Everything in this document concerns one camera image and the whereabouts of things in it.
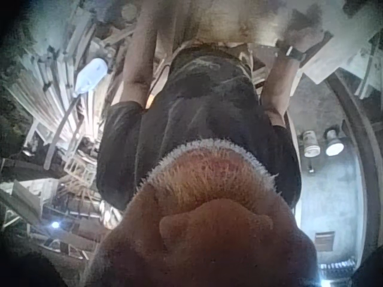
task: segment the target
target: ginger beard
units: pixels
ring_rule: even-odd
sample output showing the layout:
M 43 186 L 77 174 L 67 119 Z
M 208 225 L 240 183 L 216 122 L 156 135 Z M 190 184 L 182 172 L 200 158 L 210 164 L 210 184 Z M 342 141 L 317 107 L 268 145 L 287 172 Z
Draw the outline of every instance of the ginger beard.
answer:
M 86 286 L 299 286 L 316 276 L 315 248 L 273 177 L 242 148 L 203 140 L 152 171 Z

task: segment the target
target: grey wall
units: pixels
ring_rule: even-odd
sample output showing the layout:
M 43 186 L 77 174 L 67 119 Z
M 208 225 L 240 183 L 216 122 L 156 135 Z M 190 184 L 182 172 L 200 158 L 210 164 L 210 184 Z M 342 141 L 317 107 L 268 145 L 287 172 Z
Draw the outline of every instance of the grey wall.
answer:
M 322 150 L 319 157 L 311 160 L 314 173 L 309 173 L 309 160 L 301 157 L 301 229 L 313 241 L 317 232 L 335 231 L 333 252 L 318 253 L 319 263 L 324 264 L 356 256 L 360 187 L 352 146 L 344 142 L 346 147 L 339 155 L 328 157 Z

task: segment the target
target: black t-shirt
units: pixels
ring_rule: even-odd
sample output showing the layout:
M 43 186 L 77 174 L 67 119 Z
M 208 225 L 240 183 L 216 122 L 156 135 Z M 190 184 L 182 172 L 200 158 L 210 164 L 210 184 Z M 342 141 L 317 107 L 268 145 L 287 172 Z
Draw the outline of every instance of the black t-shirt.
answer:
M 247 72 L 221 52 L 185 51 L 173 62 L 150 109 L 136 102 L 112 106 L 96 178 L 103 198 L 122 210 L 142 179 L 173 149 L 198 139 L 225 139 L 278 175 L 277 192 L 293 207 L 301 179 L 291 136 L 271 125 Z

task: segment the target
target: hand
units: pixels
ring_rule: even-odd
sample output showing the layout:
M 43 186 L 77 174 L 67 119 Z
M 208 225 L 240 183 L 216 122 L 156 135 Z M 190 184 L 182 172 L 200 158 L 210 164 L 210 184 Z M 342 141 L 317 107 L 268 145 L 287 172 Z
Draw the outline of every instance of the hand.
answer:
M 302 30 L 291 30 L 285 35 L 284 41 L 295 49 L 305 53 L 323 40 L 324 32 L 320 28 L 308 27 Z

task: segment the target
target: person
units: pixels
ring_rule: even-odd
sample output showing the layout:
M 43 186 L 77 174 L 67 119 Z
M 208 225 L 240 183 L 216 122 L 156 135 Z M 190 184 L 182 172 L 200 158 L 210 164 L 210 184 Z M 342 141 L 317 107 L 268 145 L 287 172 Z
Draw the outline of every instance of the person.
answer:
M 125 213 L 83 285 L 316 286 L 315 247 L 291 212 L 300 169 L 284 115 L 299 56 L 323 33 L 286 34 L 260 102 L 239 59 L 186 48 L 145 109 L 159 11 L 144 1 L 105 123 L 96 182 Z

